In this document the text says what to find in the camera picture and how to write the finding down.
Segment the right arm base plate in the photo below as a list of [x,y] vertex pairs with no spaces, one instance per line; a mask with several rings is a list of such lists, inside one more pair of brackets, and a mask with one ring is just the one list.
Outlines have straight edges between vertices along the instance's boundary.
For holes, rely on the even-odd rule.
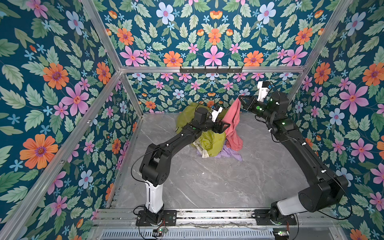
[[254,218],[260,226],[296,226],[298,224],[295,215],[284,216],[281,215],[276,209],[256,209],[252,213],[252,218]]

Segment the pink cloth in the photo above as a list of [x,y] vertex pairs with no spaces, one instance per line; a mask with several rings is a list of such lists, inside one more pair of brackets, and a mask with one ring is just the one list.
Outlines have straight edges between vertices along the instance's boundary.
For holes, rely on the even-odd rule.
[[243,148],[243,140],[239,137],[236,127],[240,123],[240,110],[241,110],[241,101],[236,99],[230,108],[227,110],[226,115],[223,118],[223,122],[229,124],[230,126],[225,130],[227,147],[234,150],[240,151]]

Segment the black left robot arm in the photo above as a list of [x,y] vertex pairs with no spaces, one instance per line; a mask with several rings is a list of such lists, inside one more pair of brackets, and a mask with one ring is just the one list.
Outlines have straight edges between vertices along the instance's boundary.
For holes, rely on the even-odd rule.
[[222,134],[230,124],[218,119],[223,108],[214,105],[211,110],[196,108],[194,117],[173,138],[159,145],[148,146],[140,166],[146,184],[146,203],[142,219],[158,226],[164,218],[163,183],[170,175],[172,158],[180,150],[195,142],[204,132]]

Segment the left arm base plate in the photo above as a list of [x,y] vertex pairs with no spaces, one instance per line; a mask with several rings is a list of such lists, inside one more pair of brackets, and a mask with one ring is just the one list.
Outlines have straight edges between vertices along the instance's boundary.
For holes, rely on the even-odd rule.
[[138,213],[137,227],[159,227],[160,225],[175,226],[178,212],[176,210],[163,210],[154,214],[148,210],[141,210]]

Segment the green zip jacket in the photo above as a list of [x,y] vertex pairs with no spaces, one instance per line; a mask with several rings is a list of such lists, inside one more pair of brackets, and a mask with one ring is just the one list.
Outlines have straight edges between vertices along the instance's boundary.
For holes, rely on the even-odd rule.
[[[211,111],[208,107],[199,105],[197,103],[191,103],[187,106],[177,117],[176,121],[176,133],[179,134],[182,131],[182,128],[191,122],[194,118],[196,108],[207,109]],[[212,130],[202,132],[202,135],[191,143],[197,153],[202,158],[216,157],[223,149],[224,143],[226,141],[226,133],[214,133]]]

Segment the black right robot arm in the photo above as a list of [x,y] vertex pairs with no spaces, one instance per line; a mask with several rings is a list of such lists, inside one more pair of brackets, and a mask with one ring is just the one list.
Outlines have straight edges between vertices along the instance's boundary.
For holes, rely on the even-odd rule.
[[267,102],[255,96],[239,96],[242,107],[264,120],[276,143],[282,144],[304,173],[309,187],[271,204],[265,216],[274,224],[286,222],[295,214],[318,212],[340,202],[347,195],[349,182],[327,167],[306,142],[299,127],[287,115],[289,99],[285,93],[272,92]]

